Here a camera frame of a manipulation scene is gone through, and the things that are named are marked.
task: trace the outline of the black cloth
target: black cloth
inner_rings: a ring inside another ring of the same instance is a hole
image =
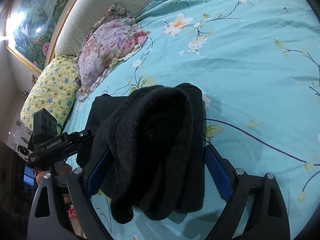
[[[132,217],[132,206],[153,220],[173,209],[200,210],[204,198],[201,90],[190,84],[153,86],[128,97],[97,97],[86,129],[99,125],[92,155],[108,146],[114,157],[101,190],[111,198],[119,223]],[[82,143],[77,163],[89,161],[91,143]]]

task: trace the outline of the leaf print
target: leaf print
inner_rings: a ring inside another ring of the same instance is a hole
[[[285,49],[284,45],[283,45],[280,41],[278,41],[278,40],[276,40],[276,39],[274,39],[274,41],[275,41],[275,44],[276,44],[277,46],[279,46],[279,47],[282,48],[282,49]]]
[[[111,198],[109,198],[108,196],[106,196],[107,198],[107,203],[110,205],[111,204]]]
[[[140,78],[139,78],[139,80],[138,80],[138,87],[140,87],[139,85],[140,85],[140,81],[143,79],[143,78],[145,78],[147,76],[147,74],[144,74],[144,75],[142,75]]]
[[[147,77],[145,80],[142,81],[140,88],[143,87],[151,87],[157,84],[157,80],[154,77]]]
[[[177,36],[183,28],[191,23],[193,18],[185,18],[183,13],[177,15],[174,22],[169,22],[163,31],[163,34],[171,34],[172,36]]]
[[[301,201],[304,201],[307,197],[307,194],[302,191],[300,194],[299,194],[299,197],[298,197],[298,201],[301,202]]]
[[[307,171],[311,171],[315,166],[313,165],[313,163],[307,162],[304,164],[304,167],[306,168]]]
[[[254,121],[250,120],[248,123],[247,123],[247,126],[250,127],[250,128],[255,128],[258,124],[256,124]]]
[[[221,126],[212,124],[206,127],[206,136],[211,139],[223,131],[224,129]]]
[[[289,57],[289,53],[285,50],[282,52],[283,55],[285,55],[286,57]]]
[[[133,92],[133,91],[135,91],[135,90],[137,90],[138,88],[136,87],[136,86],[133,86],[131,89],[130,89],[130,92],[129,92],[129,95]]]

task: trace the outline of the cartoon print pillowcase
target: cartoon print pillowcase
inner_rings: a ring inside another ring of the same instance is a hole
[[[56,55],[39,76],[21,110],[21,120],[33,131],[33,116],[45,108],[63,127],[76,99],[79,85],[75,81],[72,57]]]

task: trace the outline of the framed picture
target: framed picture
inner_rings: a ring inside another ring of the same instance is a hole
[[[9,8],[7,49],[38,74],[50,57],[52,35],[68,1],[13,0]]]

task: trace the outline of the sticker on wall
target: sticker on wall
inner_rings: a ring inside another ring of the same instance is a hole
[[[38,80],[38,78],[35,75],[32,75],[32,77],[31,77],[32,86],[34,86],[36,84],[37,80]]]

